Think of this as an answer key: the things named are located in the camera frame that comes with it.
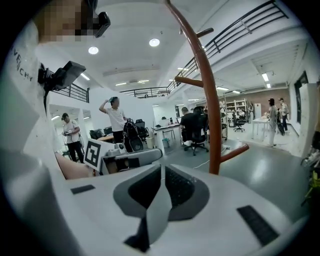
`dark shirt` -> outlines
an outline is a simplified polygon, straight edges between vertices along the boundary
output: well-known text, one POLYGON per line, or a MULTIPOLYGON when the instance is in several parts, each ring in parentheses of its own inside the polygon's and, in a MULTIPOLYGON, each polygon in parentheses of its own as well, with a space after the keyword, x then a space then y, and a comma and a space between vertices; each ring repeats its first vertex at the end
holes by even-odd
POLYGON ((187 113, 181 118, 180 125, 184 126, 186 130, 192 131, 196 120, 197 116, 194 113, 187 113))

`white table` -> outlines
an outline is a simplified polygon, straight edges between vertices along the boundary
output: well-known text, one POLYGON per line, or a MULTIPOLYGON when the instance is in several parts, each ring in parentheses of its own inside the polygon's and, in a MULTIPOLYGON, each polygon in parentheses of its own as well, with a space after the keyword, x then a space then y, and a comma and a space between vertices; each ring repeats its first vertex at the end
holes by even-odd
POLYGON ((269 130, 269 120, 267 118, 257 118, 252 121, 252 139, 255 138, 255 124, 256 124, 256 135, 259 134, 259 124, 263 124, 263 132, 261 140, 265 139, 265 132, 269 130))
POLYGON ((181 130, 179 128, 180 124, 179 123, 174 123, 168 126, 162 126, 162 127, 154 127, 151 128, 155 133, 156 133, 156 145, 158 149, 161 149, 163 153, 165 153, 165 147, 164 144, 162 143, 163 140, 163 136, 162 136, 162 132, 166 132, 175 128, 178 128, 176 130, 178 130, 178 134, 174 134, 175 138, 178 138, 180 140, 181 138, 181 130))

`black metal railing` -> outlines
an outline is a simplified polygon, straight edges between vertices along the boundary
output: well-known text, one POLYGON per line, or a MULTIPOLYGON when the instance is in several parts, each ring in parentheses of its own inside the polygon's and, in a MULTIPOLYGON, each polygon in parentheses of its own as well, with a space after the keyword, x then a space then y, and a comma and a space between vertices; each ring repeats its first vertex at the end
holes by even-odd
MULTIPOLYGON (((242 17, 238 18, 231 25, 222 30, 218 35, 216 35, 210 42, 208 42, 203 48, 205 49, 205 54, 210 60, 216 54, 221 53, 222 50, 230 46, 235 41, 245 37, 246 35, 252 34, 253 31, 282 18, 289 17, 276 5, 275 0, 267 1, 258 7, 252 9, 242 17)), ((195 58, 193 57, 183 69, 176 75, 177 77, 189 77, 194 72, 199 72, 195 58)), ((170 94, 175 88, 177 88, 181 83, 173 80, 167 87, 167 94, 170 94)), ((135 91, 135 94, 143 89, 127 90, 126 94, 130 91, 135 91)))
POLYGON ((89 103, 89 88, 87 90, 75 85, 72 83, 70 86, 68 86, 65 89, 55 91, 57 94, 61 94, 73 99, 77 99, 82 102, 89 103))
POLYGON ((121 93, 134 96, 136 98, 153 98, 169 95, 168 87, 153 87, 133 90, 123 90, 121 93))

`hair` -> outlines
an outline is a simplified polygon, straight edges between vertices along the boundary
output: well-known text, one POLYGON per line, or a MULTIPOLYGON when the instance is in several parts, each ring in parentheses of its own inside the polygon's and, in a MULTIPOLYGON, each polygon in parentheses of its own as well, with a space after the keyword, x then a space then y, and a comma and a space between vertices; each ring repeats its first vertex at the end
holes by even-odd
POLYGON ((181 109, 182 113, 185 113, 185 112, 188 112, 189 110, 184 106, 182 109, 181 109))
POLYGON ((198 115, 201 115, 203 113, 203 108, 201 106, 196 106, 194 109, 193 109, 193 113, 195 114, 198 114, 198 115))
POLYGON ((118 97, 112 97, 110 100, 110 104, 111 106, 113 105, 113 103, 115 102, 116 99, 119 99, 118 97))
POLYGON ((274 106, 275 105, 275 99, 274 98, 270 98, 269 99, 269 105, 270 106, 274 106))
POLYGON ((66 117, 69 117, 69 115, 67 113, 63 113, 61 120, 65 120, 66 117))

